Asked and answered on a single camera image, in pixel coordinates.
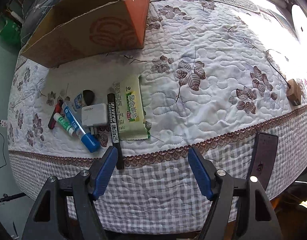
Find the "metal screw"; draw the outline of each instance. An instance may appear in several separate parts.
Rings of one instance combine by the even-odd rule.
[[[251,177],[250,177],[250,180],[251,180],[252,182],[257,182],[257,181],[258,181],[258,178],[255,177],[255,176],[251,176]]]
[[[219,176],[224,176],[224,175],[226,175],[226,172],[224,170],[217,170],[217,174]]]
[[[88,174],[89,174],[89,171],[88,171],[88,170],[80,171],[80,175],[81,175],[81,176],[87,176]]]
[[[50,176],[48,180],[49,182],[54,182],[56,178],[57,178],[56,176]]]

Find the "quilted bedspread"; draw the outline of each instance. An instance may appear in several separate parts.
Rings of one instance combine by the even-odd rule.
[[[98,131],[102,148],[94,154],[61,127],[49,130],[58,99],[90,89],[95,103],[106,102],[115,81],[138,74],[151,137],[121,142],[126,168],[114,171],[95,202],[105,229],[200,230],[210,202],[189,167],[188,148],[195,144],[217,168],[245,178],[256,131],[279,136],[267,194],[280,194],[307,165],[306,74],[295,67],[307,55],[274,13],[249,0],[151,0],[143,49],[55,69],[22,61],[8,109],[9,156],[21,190],[36,198],[49,176],[74,176],[111,145],[107,127]],[[286,83],[270,64],[300,84],[301,106],[290,104]],[[71,199],[69,212],[75,217]]]

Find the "green glue stick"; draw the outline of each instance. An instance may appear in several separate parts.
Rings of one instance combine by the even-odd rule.
[[[74,133],[74,128],[69,124],[66,119],[64,119],[61,114],[55,113],[54,115],[55,121],[60,124],[71,136]]]

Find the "red object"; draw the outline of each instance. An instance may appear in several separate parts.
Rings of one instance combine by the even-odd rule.
[[[53,117],[54,117],[55,113],[59,113],[59,114],[61,113],[62,104],[63,104],[63,101],[60,99],[59,102],[55,105],[55,109],[54,109],[52,116],[51,116],[49,123],[48,123],[48,127],[51,130],[55,127],[55,123],[56,123],[56,121]]]

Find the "black marker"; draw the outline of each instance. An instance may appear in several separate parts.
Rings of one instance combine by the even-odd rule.
[[[108,114],[109,114],[109,120],[110,120],[112,145],[116,147],[118,150],[118,160],[117,160],[116,167],[117,167],[117,170],[122,170],[125,168],[125,165],[124,165],[121,146],[119,142],[115,95],[113,93],[108,94],[107,100],[108,100]]]

